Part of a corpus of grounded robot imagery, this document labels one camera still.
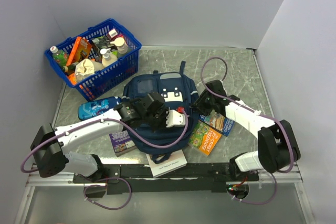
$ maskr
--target green bottle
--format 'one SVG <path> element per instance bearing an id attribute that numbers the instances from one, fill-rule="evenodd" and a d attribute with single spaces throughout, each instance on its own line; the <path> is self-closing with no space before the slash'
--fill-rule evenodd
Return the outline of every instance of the green bottle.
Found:
<path id="1" fill-rule="evenodd" d="M 78 62 L 74 62 L 72 63 L 71 65 L 68 65 L 68 66 L 63 66 L 62 67 L 62 71 L 64 73 L 67 73 L 67 72 L 70 72 L 70 71 L 75 71 L 76 69 L 76 65 L 78 64 Z"/>
<path id="2" fill-rule="evenodd" d="M 57 62 L 60 67 L 63 67 L 67 64 L 69 55 L 65 53 L 63 50 L 58 49 L 57 47 L 53 46 L 50 48 L 52 52 L 52 58 Z"/>

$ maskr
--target metal frame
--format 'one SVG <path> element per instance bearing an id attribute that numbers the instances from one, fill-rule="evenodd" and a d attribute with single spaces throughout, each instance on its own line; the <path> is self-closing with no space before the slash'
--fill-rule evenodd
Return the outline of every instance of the metal frame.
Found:
<path id="1" fill-rule="evenodd" d="M 34 191 L 35 191 L 35 186 L 28 186 L 25 188 L 19 210 L 16 214 L 14 224 L 24 224 L 25 223 Z"/>
<path id="2" fill-rule="evenodd" d="M 181 48 L 185 48 L 185 47 L 169 47 L 169 46 L 145 46 L 142 47 L 142 49 L 181 49 Z M 213 47 L 197 47 L 197 49 L 213 49 Z M 223 49 L 226 48 L 228 49 L 228 47 L 216 47 L 218 49 Z M 262 79 L 262 75 L 259 69 L 259 65 L 256 59 L 256 55 L 255 55 L 255 51 L 253 50 L 253 58 L 256 64 L 256 67 L 258 69 L 258 73 L 261 79 L 261 83 L 262 86 L 264 88 L 264 92 L 267 98 L 267 102 L 271 111 L 271 114 L 274 116 L 269 98 L 268 98 L 268 94 L 265 88 L 265 84 L 264 81 Z M 57 107 L 56 107 L 56 112 L 55 112 L 55 116 L 53 118 L 53 123 L 52 126 L 55 126 L 56 123 L 56 119 L 58 116 L 58 111 L 60 109 L 60 105 L 64 96 L 64 91 L 66 88 L 66 84 L 63 83 L 63 87 L 58 99 L 58 103 L 57 103 Z M 304 215 L 304 218 L 306 220 L 307 223 L 315 223 L 315 219 L 311 210 L 311 206 L 309 203 L 309 199 L 308 196 L 306 194 L 306 191 L 304 189 L 303 186 L 303 181 L 302 181 L 302 177 L 300 174 L 300 170 L 298 165 L 295 163 L 293 170 L 290 173 L 287 174 L 283 174 L 283 173 L 274 173 L 274 176 L 277 180 L 278 183 L 294 183 L 296 190 L 297 190 L 297 194 L 298 194 L 298 198 L 301 204 L 301 208 L 302 208 L 302 212 Z M 74 184 L 72 182 L 74 177 L 74 174 L 72 173 L 64 173 L 61 172 L 53 177 L 50 178 L 41 178 L 39 176 L 39 173 L 35 172 L 35 173 L 31 173 L 28 177 L 28 181 L 26 184 L 26 189 L 22 198 L 22 202 L 20 205 L 20 208 L 18 210 L 16 219 L 15 219 L 15 224 L 24 224 L 26 221 L 26 217 L 30 208 L 30 203 L 32 201 L 32 197 L 35 191 L 35 187 L 40 187 L 40 186 L 80 186 L 82 187 L 85 184 Z M 268 183 L 273 183 L 272 178 L 268 175 L 268 173 L 266 171 L 260 171 L 259 172 L 259 178 L 260 180 L 257 182 L 247 182 L 248 184 L 268 184 Z M 226 184 L 236 184 L 236 183 L 240 183 L 240 182 L 227 182 Z"/>

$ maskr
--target purple book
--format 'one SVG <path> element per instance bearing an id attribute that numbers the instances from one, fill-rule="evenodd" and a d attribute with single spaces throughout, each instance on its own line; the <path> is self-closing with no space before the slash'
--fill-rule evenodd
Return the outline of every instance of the purple book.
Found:
<path id="1" fill-rule="evenodd" d="M 110 134 L 113 150 L 117 157 L 136 149 L 127 131 Z"/>

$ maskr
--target white bottle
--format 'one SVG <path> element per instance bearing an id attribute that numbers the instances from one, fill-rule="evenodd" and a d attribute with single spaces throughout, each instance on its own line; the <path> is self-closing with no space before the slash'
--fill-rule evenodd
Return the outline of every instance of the white bottle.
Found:
<path id="1" fill-rule="evenodd" d="M 118 60 L 118 58 L 110 52 L 110 49 L 103 48 L 100 50 L 100 54 L 103 55 L 101 63 L 104 67 L 107 67 Z"/>
<path id="2" fill-rule="evenodd" d="M 116 38 L 114 41 L 110 42 L 110 44 L 113 44 L 117 47 L 118 53 L 117 53 L 117 58 L 121 58 L 130 51 L 132 51 L 132 48 L 130 48 L 126 42 L 125 39 L 122 37 Z"/>

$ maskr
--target white book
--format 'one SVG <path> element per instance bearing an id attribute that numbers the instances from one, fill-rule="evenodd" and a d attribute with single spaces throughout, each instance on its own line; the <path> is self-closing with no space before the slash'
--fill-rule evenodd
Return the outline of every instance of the white book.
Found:
<path id="1" fill-rule="evenodd" d="M 187 160 L 185 159 L 182 150 L 173 152 L 168 160 L 159 164 L 156 164 L 151 160 L 151 155 L 146 154 L 146 156 L 154 178 L 172 172 L 173 170 L 179 169 L 187 164 Z"/>

